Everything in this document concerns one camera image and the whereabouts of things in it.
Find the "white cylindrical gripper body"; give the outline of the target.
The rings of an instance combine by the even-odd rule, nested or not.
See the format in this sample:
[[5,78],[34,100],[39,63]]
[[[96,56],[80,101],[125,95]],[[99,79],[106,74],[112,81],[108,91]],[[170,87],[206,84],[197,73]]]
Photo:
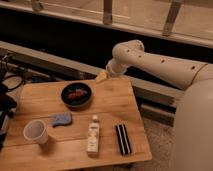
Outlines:
[[118,77],[127,71],[127,67],[115,59],[111,59],[106,65],[106,72],[110,77]]

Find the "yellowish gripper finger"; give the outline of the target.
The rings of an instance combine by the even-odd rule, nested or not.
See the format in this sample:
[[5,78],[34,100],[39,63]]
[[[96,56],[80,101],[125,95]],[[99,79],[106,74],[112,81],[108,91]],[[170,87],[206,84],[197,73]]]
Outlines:
[[97,83],[100,83],[102,81],[105,81],[108,78],[107,72],[105,70],[102,70],[97,77],[95,78],[95,81]]

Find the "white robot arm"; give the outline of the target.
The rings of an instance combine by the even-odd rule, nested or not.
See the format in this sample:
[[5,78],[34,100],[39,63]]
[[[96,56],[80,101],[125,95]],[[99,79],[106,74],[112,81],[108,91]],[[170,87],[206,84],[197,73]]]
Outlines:
[[147,53],[139,40],[116,44],[96,77],[136,67],[184,91],[176,108],[169,171],[213,171],[213,64]]

